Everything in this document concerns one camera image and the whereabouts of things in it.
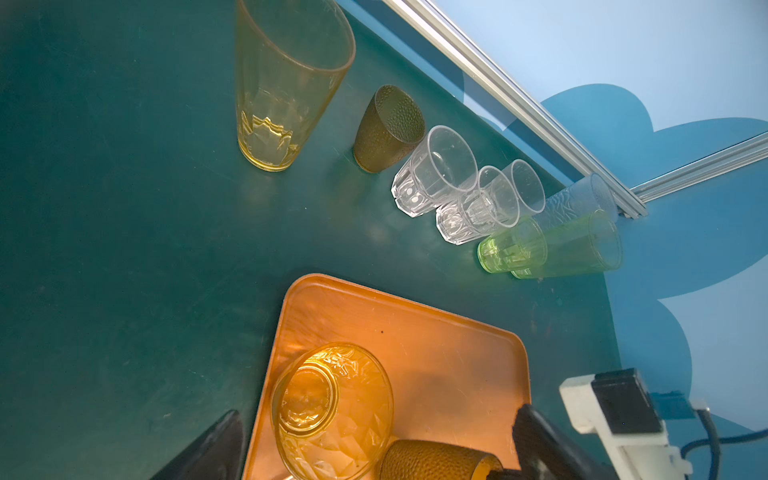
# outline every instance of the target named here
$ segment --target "plastic tumbler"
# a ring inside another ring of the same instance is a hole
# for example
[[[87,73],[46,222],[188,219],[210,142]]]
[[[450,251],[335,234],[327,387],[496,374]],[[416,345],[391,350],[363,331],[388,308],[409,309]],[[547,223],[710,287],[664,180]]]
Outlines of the plastic tumbler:
[[[237,0],[237,141],[258,168],[285,170],[355,58],[333,0]]]
[[[517,278],[581,275],[616,270],[624,260],[616,224],[603,210],[579,217],[544,232],[547,261],[513,269]]]
[[[596,210],[604,210],[613,222],[618,219],[618,208],[611,189],[600,175],[592,174],[549,197],[544,211],[534,218],[538,226],[546,231]]]
[[[475,188],[441,205],[435,218],[445,241],[461,245],[513,227],[520,218],[520,201],[501,170],[483,167]]]
[[[527,161],[517,159],[510,163],[504,170],[504,175],[509,177],[520,200],[520,217],[530,217],[544,210],[546,196],[541,180]]]
[[[417,217],[469,192],[478,181],[475,155],[461,135],[433,127],[392,182],[397,207]]]
[[[277,381],[272,425],[296,480],[354,480],[382,458],[392,431],[392,387],[379,360],[352,343],[308,352]]]
[[[486,480],[503,470],[487,452],[447,443],[398,440],[382,460],[379,480]]]
[[[357,164],[371,174],[391,167],[424,138],[419,106],[394,85],[384,85],[371,98],[355,137]]]
[[[544,232],[530,217],[521,218],[513,228],[494,233],[478,245],[478,260],[489,273],[540,266],[547,257]]]

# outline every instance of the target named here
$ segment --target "orange tray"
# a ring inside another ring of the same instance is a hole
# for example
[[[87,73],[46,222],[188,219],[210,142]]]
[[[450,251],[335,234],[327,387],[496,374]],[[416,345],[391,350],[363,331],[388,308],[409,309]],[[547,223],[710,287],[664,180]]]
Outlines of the orange tray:
[[[511,427],[531,402],[528,356],[514,333],[327,275],[286,293],[253,426],[243,480],[285,480],[270,419],[280,373],[331,342],[368,349],[392,382],[392,435],[496,454],[519,468]],[[368,473],[364,479],[373,478]]]

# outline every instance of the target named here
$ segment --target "silver metal strip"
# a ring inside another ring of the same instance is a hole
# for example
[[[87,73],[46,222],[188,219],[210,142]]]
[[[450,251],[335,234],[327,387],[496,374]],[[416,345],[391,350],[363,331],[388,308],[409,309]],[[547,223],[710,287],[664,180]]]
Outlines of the silver metal strip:
[[[626,215],[647,215],[643,201],[555,120],[531,95],[506,74],[430,0],[384,0],[392,10],[443,54],[477,81],[489,94],[525,123],[542,140],[584,175],[599,174]]]
[[[650,202],[658,197],[726,174],[731,170],[736,170],[764,158],[768,158],[768,133],[757,135],[740,144],[711,154],[709,157],[672,170],[668,174],[637,185],[632,191],[643,202]]]

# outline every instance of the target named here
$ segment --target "brown textured cup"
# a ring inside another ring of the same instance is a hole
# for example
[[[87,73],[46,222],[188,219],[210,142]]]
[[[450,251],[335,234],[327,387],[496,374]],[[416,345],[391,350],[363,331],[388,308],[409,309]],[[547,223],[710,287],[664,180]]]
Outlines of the brown textured cup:
[[[495,455],[446,443],[398,440],[384,455],[379,480],[485,480],[502,470]]]
[[[396,86],[383,85],[357,129],[355,160],[363,170],[377,174],[411,153],[425,132],[424,115],[416,102]]]

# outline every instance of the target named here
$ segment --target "green tabletop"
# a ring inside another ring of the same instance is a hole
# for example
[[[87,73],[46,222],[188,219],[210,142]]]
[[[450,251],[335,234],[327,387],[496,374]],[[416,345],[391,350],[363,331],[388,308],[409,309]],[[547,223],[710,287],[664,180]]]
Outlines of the green tabletop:
[[[148,478],[226,410],[250,425],[283,296],[306,273],[517,333],[534,404],[564,427],[560,382],[619,366],[602,275],[484,273],[477,242],[396,209],[398,167],[356,166],[385,83],[479,165],[525,156],[350,22],[354,65],[293,166],[270,174],[237,146],[231,2],[0,6],[3,478]]]

